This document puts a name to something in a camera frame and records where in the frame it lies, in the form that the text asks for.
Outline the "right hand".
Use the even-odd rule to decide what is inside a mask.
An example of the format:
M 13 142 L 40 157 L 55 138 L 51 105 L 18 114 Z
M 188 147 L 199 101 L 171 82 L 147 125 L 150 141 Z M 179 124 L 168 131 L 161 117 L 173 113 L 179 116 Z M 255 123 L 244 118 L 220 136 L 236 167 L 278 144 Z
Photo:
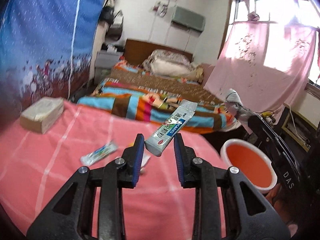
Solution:
M 265 196 L 273 208 L 277 211 L 278 215 L 282 218 L 290 231 L 291 237 L 297 232 L 298 225 L 294 219 L 294 211 L 289 201 L 284 195 L 284 191 L 280 184 L 277 184 L 269 193 Z

